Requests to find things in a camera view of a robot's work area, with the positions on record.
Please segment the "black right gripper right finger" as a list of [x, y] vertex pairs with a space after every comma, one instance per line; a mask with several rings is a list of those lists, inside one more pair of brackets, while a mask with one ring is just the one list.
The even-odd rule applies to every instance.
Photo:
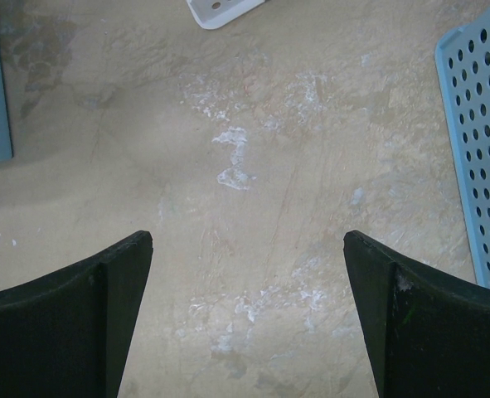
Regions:
[[343, 254], [380, 397], [490, 397], [490, 289], [360, 231]]

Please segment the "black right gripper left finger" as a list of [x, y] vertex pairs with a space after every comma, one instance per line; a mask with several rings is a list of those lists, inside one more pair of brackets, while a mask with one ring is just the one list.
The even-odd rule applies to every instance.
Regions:
[[0, 291], [0, 397], [116, 397], [152, 257], [137, 231]]

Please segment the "light blue perforated basket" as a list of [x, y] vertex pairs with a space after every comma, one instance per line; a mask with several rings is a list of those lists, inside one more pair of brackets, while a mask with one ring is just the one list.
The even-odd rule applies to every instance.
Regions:
[[490, 7], [434, 52], [475, 278], [490, 289]]

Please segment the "white perforated basket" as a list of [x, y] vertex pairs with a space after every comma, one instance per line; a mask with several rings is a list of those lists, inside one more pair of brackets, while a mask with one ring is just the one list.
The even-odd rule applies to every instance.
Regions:
[[196, 23], [205, 30], [215, 30], [232, 22], [265, 0], [186, 0]]

